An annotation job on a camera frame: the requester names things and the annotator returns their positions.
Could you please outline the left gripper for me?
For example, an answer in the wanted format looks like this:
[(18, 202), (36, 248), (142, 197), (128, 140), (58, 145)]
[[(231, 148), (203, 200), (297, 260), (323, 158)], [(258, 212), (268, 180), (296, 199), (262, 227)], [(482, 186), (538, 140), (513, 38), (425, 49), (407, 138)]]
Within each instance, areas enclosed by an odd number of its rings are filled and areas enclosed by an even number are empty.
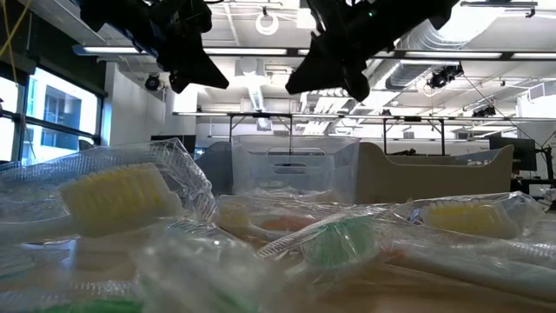
[(175, 93), (190, 84), (227, 89), (228, 79), (202, 46), (202, 34), (212, 28), (212, 12), (204, 1), (158, 1), (151, 5), (151, 27), (151, 56), (172, 61), (169, 83)]

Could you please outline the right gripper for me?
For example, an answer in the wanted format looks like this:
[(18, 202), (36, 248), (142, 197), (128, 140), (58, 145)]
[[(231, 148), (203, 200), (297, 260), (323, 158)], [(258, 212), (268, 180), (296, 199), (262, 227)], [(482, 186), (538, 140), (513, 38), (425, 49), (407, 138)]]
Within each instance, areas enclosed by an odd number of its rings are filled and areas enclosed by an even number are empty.
[(358, 102), (370, 92), (365, 61), (434, 15), (433, 1), (310, 1), (317, 31), (308, 54), (285, 85), (289, 94), (345, 88)]

